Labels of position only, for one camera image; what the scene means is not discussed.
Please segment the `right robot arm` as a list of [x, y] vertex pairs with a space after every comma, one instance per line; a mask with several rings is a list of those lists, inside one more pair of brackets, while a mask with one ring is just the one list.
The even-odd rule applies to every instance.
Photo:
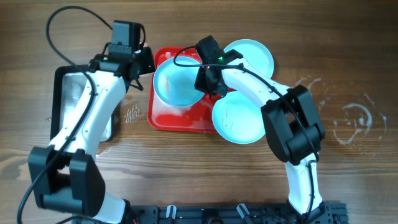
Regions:
[[262, 116], [267, 143], [285, 164], [289, 203], [300, 215], [320, 206], [316, 166], [325, 130], [307, 88], [291, 88], [257, 71], [238, 50], [223, 50], [208, 36], [194, 46], [201, 59], [195, 89], [223, 100], [240, 93]]

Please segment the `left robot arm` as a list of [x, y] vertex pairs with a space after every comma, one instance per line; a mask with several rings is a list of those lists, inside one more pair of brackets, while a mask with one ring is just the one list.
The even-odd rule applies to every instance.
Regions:
[[140, 75], [155, 70], [144, 26], [114, 21], [108, 50], [92, 59], [81, 73], [87, 84], [72, 118], [47, 147], [34, 147], [28, 165], [39, 208], [70, 213], [95, 223], [133, 223], [127, 200], [106, 192], [95, 163], [101, 137], [119, 102]]

